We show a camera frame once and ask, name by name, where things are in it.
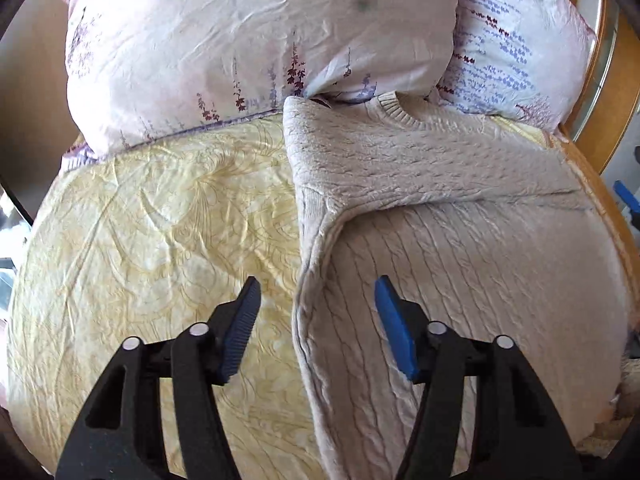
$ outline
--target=beige wall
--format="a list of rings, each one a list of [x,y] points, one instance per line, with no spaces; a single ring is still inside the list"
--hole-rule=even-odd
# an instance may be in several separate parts
[[[78,136],[66,105],[66,5],[26,0],[0,40],[0,175],[32,217]]]

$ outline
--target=silver screw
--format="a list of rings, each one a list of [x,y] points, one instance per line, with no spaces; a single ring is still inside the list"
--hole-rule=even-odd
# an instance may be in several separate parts
[[[447,325],[439,321],[431,321],[427,330],[435,335],[442,335],[447,331]]]
[[[189,327],[189,333],[191,335],[205,335],[209,331],[209,325],[206,323],[196,323]]]
[[[125,350],[133,350],[134,348],[138,348],[138,346],[140,346],[140,338],[139,337],[135,337],[135,336],[127,337],[122,342],[122,347]]]
[[[508,335],[499,335],[498,339],[496,339],[495,342],[498,343],[498,346],[500,348],[504,348],[505,350],[513,348],[513,345],[515,345],[513,339],[511,339]]]

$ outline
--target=cable knit sweater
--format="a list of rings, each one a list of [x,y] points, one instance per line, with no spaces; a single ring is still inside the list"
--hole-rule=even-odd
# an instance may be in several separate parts
[[[412,115],[395,93],[284,108],[302,256],[292,330],[332,480],[393,478],[417,412],[419,388],[375,310],[381,274],[460,335],[514,337],[575,440],[620,378],[630,298],[562,155],[484,116],[400,98]],[[455,470],[473,411],[465,403]]]

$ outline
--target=white pillow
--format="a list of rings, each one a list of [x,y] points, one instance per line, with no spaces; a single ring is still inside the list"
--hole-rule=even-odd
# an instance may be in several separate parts
[[[595,40],[569,0],[459,0],[456,13],[443,100],[548,131],[568,117]]]
[[[71,114],[105,155],[280,108],[427,94],[458,0],[71,0]]]

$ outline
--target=yellow bed sheet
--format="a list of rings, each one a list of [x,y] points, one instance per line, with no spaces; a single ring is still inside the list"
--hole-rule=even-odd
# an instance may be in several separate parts
[[[249,275],[262,307],[241,371],[216,388],[241,475],[324,478],[290,334],[299,267],[282,117],[172,138],[62,174],[42,205],[12,299],[9,409],[54,471],[118,345],[177,336]],[[184,474],[162,381],[172,471]]]

